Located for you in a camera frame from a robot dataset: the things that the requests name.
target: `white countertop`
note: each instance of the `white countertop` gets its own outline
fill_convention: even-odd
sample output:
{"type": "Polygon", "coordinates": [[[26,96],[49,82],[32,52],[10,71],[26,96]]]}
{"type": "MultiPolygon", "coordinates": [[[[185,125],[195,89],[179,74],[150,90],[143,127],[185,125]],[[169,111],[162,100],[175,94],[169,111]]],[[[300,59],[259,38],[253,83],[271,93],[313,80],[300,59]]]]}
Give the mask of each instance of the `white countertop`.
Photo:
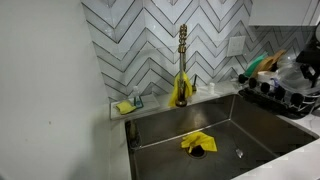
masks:
{"type": "MultiPolygon", "coordinates": [[[[216,84],[213,95],[207,93],[206,87],[198,88],[195,95],[192,96],[188,105],[215,99],[229,94],[236,94],[239,87],[236,83],[222,82],[216,84]]],[[[157,97],[160,108],[143,115],[131,117],[131,119],[155,114],[169,110],[167,106],[170,95],[157,97]]],[[[308,115],[300,120],[294,120],[297,123],[312,132],[320,135],[320,113],[319,115],[308,115]]],[[[110,179],[112,180],[131,180],[129,155],[124,128],[125,120],[111,121],[111,151],[110,151],[110,179]]],[[[258,168],[255,168],[235,179],[252,180],[316,180],[320,178],[320,139],[296,149],[280,158],[270,161],[258,168]]]]}

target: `sink basin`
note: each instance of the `sink basin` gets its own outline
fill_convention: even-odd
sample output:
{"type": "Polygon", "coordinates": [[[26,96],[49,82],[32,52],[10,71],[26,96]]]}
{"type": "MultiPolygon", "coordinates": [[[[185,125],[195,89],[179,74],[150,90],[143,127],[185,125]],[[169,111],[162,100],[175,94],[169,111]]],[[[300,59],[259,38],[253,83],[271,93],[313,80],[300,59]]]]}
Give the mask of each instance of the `sink basin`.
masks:
{"type": "Polygon", "coordinates": [[[238,95],[142,117],[125,124],[133,180],[231,179],[319,137],[238,95]],[[217,152],[189,154],[182,137],[213,136],[217,152]]]}

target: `sink drain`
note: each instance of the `sink drain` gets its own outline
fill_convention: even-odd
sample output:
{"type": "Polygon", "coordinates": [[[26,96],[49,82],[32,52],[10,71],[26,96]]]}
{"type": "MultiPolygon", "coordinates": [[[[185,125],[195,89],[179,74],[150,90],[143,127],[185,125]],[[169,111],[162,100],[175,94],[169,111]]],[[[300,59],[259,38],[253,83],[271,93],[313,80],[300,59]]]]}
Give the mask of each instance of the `sink drain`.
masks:
{"type": "Polygon", "coordinates": [[[195,158],[195,159],[202,159],[202,158],[206,157],[206,155],[207,155],[207,152],[204,151],[201,146],[194,147],[192,149],[191,153],[189,153],[189,149],[186,148],[186,152],[190,157],[195,158]]]}

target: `gold faucet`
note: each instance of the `gold faucet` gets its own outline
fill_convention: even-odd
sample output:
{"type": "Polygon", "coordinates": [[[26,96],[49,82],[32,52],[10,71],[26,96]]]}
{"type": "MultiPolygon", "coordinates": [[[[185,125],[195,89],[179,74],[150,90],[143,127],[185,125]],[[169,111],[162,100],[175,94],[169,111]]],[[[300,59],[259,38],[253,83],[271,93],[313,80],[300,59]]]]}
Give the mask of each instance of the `gold faucet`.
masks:
{"type": "Polygon", "coordinates": [[[180,72],[178,81],[178,99],[176,100],[176,106],[184,107],[187,105],[185,97],[186,82],[184,80],[183,72],[186,70],[186,39],[187,39],[187,25],[182,24],[179,31],[179,48],[180,53],[180,72]]]}

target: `yellow cloth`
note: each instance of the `yellow cloth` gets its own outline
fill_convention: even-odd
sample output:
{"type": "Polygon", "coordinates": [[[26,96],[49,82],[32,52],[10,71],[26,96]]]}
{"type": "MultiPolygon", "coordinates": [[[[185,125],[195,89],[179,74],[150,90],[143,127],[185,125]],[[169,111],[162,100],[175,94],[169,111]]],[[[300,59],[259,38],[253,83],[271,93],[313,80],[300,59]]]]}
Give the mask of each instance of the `yellow cloth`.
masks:
{"type": "Polygon", "coordinates": [[[189,148],[189,153],[196,146],[201,146],[205,151],[218,151],[214,138],[203,132],[194,132],[182,138],[181,148],[189,148]]]}
{"type": "Polygon", "coordinates": [[[116,107],[119,109],[120,114],[128,114],[136,109],[135,106],[131,105],[131,102],[128,100],[122,101],[121,103],[117,104],[116,107]]]}
{"type": "MultiPolygon", "coordinates": [[[[174,87],[173,87],[173,92],[171,95],[171,99],[169,101],[169,106],[170,107],[175,107],[176,106],[176,100],[178,99],[178,82],[180,79],[180,74],[178,74],[174,80],[174,87]]],[[[192,85],[190,84],[190,80],[185,72],[183,72],[183,79],[186,82],[186,88],[185,88],[185,97],[186,99],[190,96],[192,96],[192,85]]]]}

